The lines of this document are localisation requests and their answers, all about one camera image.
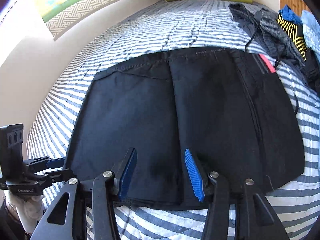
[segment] blue cloth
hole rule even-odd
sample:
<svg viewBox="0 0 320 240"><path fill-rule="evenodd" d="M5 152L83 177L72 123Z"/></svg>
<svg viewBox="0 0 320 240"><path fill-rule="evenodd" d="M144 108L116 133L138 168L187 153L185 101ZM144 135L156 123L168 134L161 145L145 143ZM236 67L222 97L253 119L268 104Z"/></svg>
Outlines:
<svg viewBox="0 0 320 240"><path fill-rule="evenodd" d="M281 13L282 18L287 21L300 25L303 24L300 17L296 15L287 5L285 5L281 10L279 10L279 13Z"/></svg>
<svg viewBox="0 0 320 240"><path fill-rule="evenodd" d="M301 15L303 22L303 35L308 48L311 48L320 62L320 25L312 13L303 10Z"/></svg>

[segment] black sleeve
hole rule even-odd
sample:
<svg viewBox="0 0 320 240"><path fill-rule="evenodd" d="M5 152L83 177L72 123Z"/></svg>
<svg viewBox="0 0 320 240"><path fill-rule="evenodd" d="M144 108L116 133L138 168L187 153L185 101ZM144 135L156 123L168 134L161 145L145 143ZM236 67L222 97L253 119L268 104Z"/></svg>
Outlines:
<svg viewBox="0 0 320 240"><path fill-rule="evenodd" d="M5 200L0 208L0 236L3 240L25 240L25 231L20 222L9 213Z"/></svg>

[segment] blue and white striped fabric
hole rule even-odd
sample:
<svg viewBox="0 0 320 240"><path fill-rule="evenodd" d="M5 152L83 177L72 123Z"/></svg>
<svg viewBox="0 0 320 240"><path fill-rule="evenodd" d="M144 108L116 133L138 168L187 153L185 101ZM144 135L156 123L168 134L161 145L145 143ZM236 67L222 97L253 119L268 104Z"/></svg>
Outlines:
<svg viewBox="0 0 320 240"><path fill-rule="evenodd" d="M44 100L28 135L30 158L63 157L84 96L97 71L146 53L172 49L220 46L244 50L248 35L232 20L229 2L192 0L160 1L129 17L96 37L69 64ZM245 5L255 12L261 5ZM265 51L256 42L251 53ZM285 64L277 70L293 107L299 100L297 119L305 147L305 171L296 180L268 195L268 200L292 240L303 239L320 213L319 106L316 93L303 85ZM56 196L61 184L45 190L45 205ZM120 207L116 219L122 240L200 239L206 210L157 211ZM87 210L88 239L92 233L92 213ZM228 238L234 238L235 210L230 207Z"/></svg>

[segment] white glove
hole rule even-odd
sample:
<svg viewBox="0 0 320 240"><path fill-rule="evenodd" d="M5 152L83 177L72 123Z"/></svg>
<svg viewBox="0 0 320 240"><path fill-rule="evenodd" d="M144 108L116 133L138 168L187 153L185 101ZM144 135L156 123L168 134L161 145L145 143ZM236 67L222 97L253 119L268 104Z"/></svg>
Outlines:
<svg viewBox="0 0 320 240"><path fill-rule="evenodd" d="M4 194L9 211L12 212L11 209L14 209L17 212L25 232L31 235L38 221L42 218L44 212L42 199L44 196L25 196L22 199L9 190L5 190Z"/></svg>

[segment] silver bolt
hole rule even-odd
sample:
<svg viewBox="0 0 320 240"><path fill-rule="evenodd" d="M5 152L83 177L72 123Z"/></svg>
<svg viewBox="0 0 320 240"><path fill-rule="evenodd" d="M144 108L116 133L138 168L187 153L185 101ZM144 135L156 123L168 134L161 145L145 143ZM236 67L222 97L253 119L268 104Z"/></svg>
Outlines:
<svg viewBox="0 0 320 240"><path fill-rule="evenodd" d="M254 181L253 181L253 179L246 179L246 180L245 180L245 183L246 183L247 185L253 185L253 184L254 184Z"/></svg>
<svg viewBox="0 0 320 240"><path fill-rule="evenodd" d="M112 171L105 171L104 173L103 173L103 177L105 177L105 178L109 178L109 177L111 177L112 176Z"/></svg>
<svg viewBox="0 0 320 240"><path fill-rule="evenodd" d="M210 177L215 179L215 178L219 177L219 173L217 173L216 171L211 171Z"/></svg>
<svg viewBox="0 0 320 240"><path fill-rule="evenodd" d="M77 183L77 179L76 178L71 178L71 179L68 180L68 183L70 185L76 184Z"/></svg>

